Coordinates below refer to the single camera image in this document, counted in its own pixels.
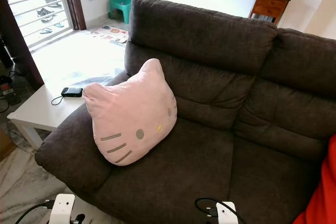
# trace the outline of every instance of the eye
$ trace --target eye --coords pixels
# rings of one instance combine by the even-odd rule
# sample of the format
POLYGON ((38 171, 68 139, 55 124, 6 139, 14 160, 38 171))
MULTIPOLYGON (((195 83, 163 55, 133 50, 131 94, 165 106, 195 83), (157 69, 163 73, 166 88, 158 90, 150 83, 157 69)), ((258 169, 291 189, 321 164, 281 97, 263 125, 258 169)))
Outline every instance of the eye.
POLYGON ((136 131, 136 137, 137 137, 138 139, 143 139, 143 136, 144 136, 143 130, 142 130, 142 129, 138 129, 138 130, 136 131))

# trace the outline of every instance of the pink pillow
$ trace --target pink pillow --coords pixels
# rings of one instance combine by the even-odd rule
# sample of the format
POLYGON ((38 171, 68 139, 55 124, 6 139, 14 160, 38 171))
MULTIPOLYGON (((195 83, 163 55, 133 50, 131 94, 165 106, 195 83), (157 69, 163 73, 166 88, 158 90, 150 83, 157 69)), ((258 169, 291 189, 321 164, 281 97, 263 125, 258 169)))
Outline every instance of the pink pillow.
POLYGON ((99 151, 115 165, 129 165, 146 155, 175 125, 176 99, 160 61, 150 59, 119 85, 98 83, 83 91, 99 151))

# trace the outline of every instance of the sofa armrest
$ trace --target sofa armrest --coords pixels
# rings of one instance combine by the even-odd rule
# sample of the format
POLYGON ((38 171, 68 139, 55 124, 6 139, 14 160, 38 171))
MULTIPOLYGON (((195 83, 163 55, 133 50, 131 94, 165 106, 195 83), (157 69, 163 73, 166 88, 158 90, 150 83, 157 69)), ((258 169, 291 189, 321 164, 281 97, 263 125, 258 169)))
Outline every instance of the sofa armrest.
MULTIPOLYGON (((123 71, 108 86, 122 83, 128 78, 123 71)), ((92 118, 85 104, 44 140, 35 154, 35 160, 68 187, 87 192, 99 188, 114 167, 94 143, 92 118)))

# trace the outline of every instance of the phone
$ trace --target phone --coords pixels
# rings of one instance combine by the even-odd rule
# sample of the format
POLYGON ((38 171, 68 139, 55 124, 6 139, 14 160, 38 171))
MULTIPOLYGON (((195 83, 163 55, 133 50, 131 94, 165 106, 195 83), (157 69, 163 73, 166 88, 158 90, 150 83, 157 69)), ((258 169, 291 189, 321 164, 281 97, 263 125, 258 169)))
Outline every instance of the phone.
POLYGON ((83 93, 82 88, 63 88, 61 96, 63 97, 81 97, 83 93))

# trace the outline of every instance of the loveseat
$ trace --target loveseat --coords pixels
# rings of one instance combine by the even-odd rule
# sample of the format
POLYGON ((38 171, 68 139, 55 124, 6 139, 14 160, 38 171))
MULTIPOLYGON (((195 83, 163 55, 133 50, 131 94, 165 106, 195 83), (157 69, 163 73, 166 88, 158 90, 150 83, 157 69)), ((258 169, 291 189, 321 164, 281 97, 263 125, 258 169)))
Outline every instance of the loveseat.
POLYGON ((115 166, 83 105, 36 162, 128 224, 217 223, 195 208, 199 196, 234 202, 249 224, 291 223, 336 133, 336 41, 161 0, 133 0, 129 36, 125 71, 110 85, 159 59, 177 101, 173 130, 115 166))

